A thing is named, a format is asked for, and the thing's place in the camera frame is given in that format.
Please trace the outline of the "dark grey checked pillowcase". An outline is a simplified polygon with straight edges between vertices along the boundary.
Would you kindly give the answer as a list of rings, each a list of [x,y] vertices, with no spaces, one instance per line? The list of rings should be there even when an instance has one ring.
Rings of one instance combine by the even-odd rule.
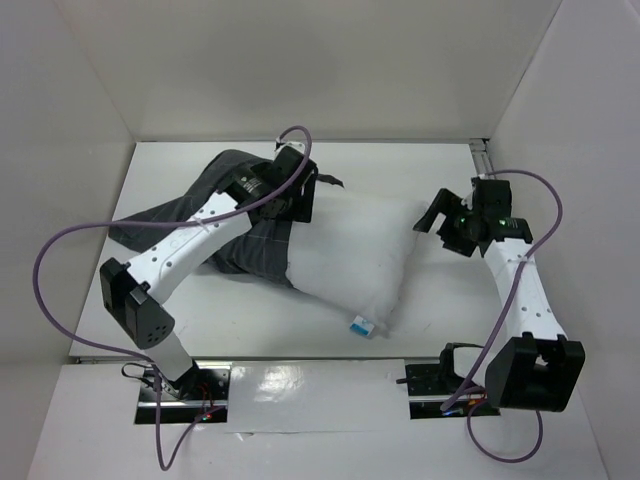
[[[119,220],[108,230],[135,252],[125,269],[156,295],[169,295],[197,267],[249,274],[286,284],[287,250],[295,222],[264,220],[259,208],[303,174],[341,186],[302,153],[284,148],[272,160],[229,149],[218,154],[182,196]]]

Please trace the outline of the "white pillow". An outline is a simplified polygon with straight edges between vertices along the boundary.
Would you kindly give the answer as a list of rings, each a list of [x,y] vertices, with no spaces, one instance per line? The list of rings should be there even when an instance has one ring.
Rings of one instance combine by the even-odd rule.
[[[386,329],[414,252],[425,201],[316,185],[309,223],[292,224],[286,277],[298,291],[346,311],[349,330]]]

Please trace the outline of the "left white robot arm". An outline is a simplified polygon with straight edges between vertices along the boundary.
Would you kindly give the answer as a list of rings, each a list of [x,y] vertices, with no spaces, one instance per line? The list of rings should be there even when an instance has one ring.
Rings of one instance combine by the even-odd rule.
[[[165,302],[197,267],[251,230],[310,222],[317,176],[317,165],[292,145],[278,146],[272,160],[226,150],[191,195],[110,228],[112,240],[137,254],[101,265],[104,307],[155,364],[172,397],[189,397],[205,376],[178,339]]]

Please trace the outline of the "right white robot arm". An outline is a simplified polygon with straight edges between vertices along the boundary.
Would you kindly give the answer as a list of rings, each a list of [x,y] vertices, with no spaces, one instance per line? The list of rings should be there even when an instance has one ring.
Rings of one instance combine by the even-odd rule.
[[[443,247],[465,257],[480,254],[502,305],[476,354],[461,357],[457,345],[438,365],[438,384],[453,392],[441,408],[480,386],[494,408],[562,412],[586,353],[581,342],[568,339],[547,300],[534,257],[545,241],[535,240],[527,221],[513,216],[508,181],[475,177],[471,185],[465,198],[440,189],[413,227],[427,233],[442,216],[436,234]]]

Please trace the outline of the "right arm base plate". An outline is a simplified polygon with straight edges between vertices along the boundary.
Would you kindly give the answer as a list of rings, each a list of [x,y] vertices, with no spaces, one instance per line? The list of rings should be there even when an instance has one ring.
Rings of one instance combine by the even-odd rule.
[[[499,416],[499,410],[490,405],[482,405],[485,395],[471,393],[461,396],[447,410],[440,410],[457,389],[459,381],[448,382],[440,376],[438,363],[406,363],[404,374],[395,380],[406,388],[411,420],[464,418],[473,407],[478,416]]]

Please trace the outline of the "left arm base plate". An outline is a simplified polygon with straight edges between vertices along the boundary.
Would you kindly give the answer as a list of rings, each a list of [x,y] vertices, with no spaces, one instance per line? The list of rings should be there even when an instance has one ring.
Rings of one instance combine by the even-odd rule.
[[[200,378],[187,393],[179,393],[166,381],[162,381],[160,421],[162,424],[190,424],[198,415],[203,424],[222,424],[228,418],[228,398],[231,365],[202,362]],[[154,372],[149,365],[128,362],[121,369],[125,378],[139,382],[134,423],[155,423],[157,393],[154,388]]]

